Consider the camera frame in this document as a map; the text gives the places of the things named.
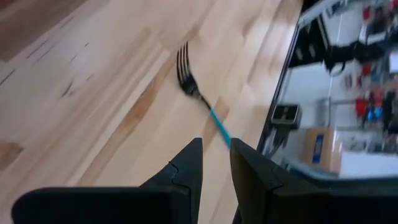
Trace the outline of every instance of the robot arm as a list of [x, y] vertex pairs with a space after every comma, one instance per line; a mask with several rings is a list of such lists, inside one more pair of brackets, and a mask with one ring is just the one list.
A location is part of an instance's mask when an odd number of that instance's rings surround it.
[[347, 11], [353, 5], [364, 2], [381, 2], [370, 0], [322, 0], [307, 2], [304, 12], [298, 19], [298, 37], [289, 67], [298, 67], [312, 63], [324, 63], [331, 72], [337, 63], [357, 60], [360, 63], [377, 60], [388, 53], [394, 42], [386, 38], [373, 44], [354, 41], [345, 46], [330, 43], [323, 21], [325, 9], [336, 9], [335, 14]]

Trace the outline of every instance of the wooden floor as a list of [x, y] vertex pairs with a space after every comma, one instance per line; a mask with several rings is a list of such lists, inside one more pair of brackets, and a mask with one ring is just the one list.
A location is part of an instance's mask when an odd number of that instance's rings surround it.
[[256, 148], [301, 1], [68, 2], [78, 8], [35, 25], [22, 48], [13, 36], [0, 48], [0, 223], [39, 187], [140, 185], [199, 136], [199, 222], [231, 223], [229, 153], [206, 108], [179, 90], [177, 49], [189, 41], [201, 92]]
[[0, 1], [0, 60], [13, 58], [85, 1]]

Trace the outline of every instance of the black plastic part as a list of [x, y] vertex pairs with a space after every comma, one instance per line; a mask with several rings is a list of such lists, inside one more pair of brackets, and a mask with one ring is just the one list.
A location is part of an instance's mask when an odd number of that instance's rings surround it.
[[398, 134], [398, 119], [390, 120], [388, 124], [388, 133], [389, 134]]
[[300, 105], [277, 105], [272, 113], [271, 124], [276, 129], [297, 130], [301, 118]]
[[388, 51], [384, 48], [388, 48], [390, 44], [392, 43], [388, 40], [383, 40], [369, 45], [356, 41], [346, 46], [331, 46], [325, 54], [326, 68], [331, 70], [337, 63], [346, 63], [354, 59], [359, 63], [378, 60], [387, 54]]
[[239, 139], [232, 139], [230, 159], [242, 223], [398, 222], [396, 178], [303, 179]]
[[321, 63], [330, 46], [322, 16], [299, 30], [289, 67]]
[[190, 223], [198, 222], [201, 185], [203, 180], [203, 143], [195, 138], [168, 165], [140, 188], [176, 187], [189, 193]]
[[382, 113], [383, 113], [383, 130], [387, 131], [390, 128], [390, 122], [394, 117], [392, 112], [394, 108], [394, 102], [396, 100], [395, 91], [388, 91], [386, 97], [383, 99]]
[[243, 223], [321, 223], [326, 190], [290, 175], [239, 139], [232, 139], [232, 178]]
[[203, 147], [194, 139], [140, 187], [62, 187], [31, 191], [12, 208], [15, 224], [197, 223]]

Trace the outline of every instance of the fork tines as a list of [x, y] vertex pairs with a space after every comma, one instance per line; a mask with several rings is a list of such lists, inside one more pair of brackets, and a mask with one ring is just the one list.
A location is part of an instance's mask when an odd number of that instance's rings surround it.
[[177, 52], [177, 77], [181, 89], [188, 95], [198, 96], [198, 85], [193, 78], [188, 57], [188, 42]]

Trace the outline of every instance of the wood grain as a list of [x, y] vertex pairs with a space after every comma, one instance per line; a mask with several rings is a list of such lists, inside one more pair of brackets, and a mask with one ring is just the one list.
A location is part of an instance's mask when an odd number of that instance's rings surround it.
[[0, 165], [0, 223], [39, 187], [140, 185], [199, 136], [199, 222], [231, 223], [229, 153], [205, 106], [179, 89], [177, 50], [190, 42], [201, 92], [228, 131], [256, 148], [300, 8], [298, 0], [87, 0], [30, 37], [0, 65], [0, 139], [20, 146]]
[[15, 56], [85, 1], [0, 1], [0, 59]]

